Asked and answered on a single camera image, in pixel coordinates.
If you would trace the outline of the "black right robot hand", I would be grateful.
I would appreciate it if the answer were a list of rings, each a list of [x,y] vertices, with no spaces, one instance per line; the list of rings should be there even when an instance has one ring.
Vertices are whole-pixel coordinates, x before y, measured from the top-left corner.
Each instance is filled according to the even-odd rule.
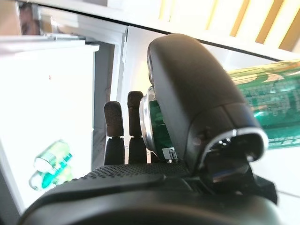
[[[141,101],[146,147],[172,162],[104,165],[37,199],[21,225],[282,225],[274,183],[250,163],[268,136],[196,39],[153,40]]]

